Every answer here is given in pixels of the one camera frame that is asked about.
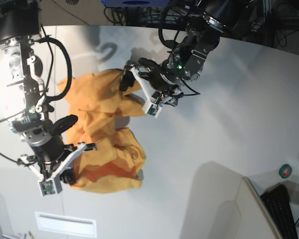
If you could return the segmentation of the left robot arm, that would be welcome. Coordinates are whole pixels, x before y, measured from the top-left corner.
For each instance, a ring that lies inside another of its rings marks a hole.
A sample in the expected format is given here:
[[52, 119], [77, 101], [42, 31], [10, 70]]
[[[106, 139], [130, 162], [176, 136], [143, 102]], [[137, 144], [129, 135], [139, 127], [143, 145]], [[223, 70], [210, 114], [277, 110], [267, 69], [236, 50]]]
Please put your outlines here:
[[171, 7], [163, 10], [158, 36], [170, 50], [169, 56], [161, 64], [146, 58], [139, 59], [139, 64], [147, 69], [141, 78], [155, 90], [150, 97], [154, 104], [175, 104], [186, 95], [181, 86], [191, 91], [190, 96], [199, 94], [188, 82], [200, 77], [207, 55], [218, 46], [225, 29], [236, 27], [250, 3], [249, 0], [195, 0], [189, 5], [189, 12], [194, 16], [186, 15], [180, 21], [186, 32], [181, 42], [164, 39], [163, 21]]

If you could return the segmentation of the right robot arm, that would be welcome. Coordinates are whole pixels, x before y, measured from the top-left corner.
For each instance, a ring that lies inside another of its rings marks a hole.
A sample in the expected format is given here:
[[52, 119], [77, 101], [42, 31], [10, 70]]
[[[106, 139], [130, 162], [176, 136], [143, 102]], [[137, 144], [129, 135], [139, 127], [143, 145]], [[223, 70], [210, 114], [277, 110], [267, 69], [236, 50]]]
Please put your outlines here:
[[[34, 53], [33, 45], [47, 43], [57, 46], [66, 61], [65, 88], [58, 95], [48, 95], [49, 80], [42, 78], [43, 64]], [[0, 49], [7, 67], [5, 121], [33, 151], [21, 156], [16, 164], [32, 169], [39, 184], [51, 190], [57, 182], [76, 182], [73, 162], [95, 144], [65, 144], [62, 134], [79, 120], [68, 115], [51, 121], [52, 102], [63, 99], [72, 85], [72, 64], [64, 45], [46, 34], [40, 22], [40, 6], [36, 0], [0, 0]]]

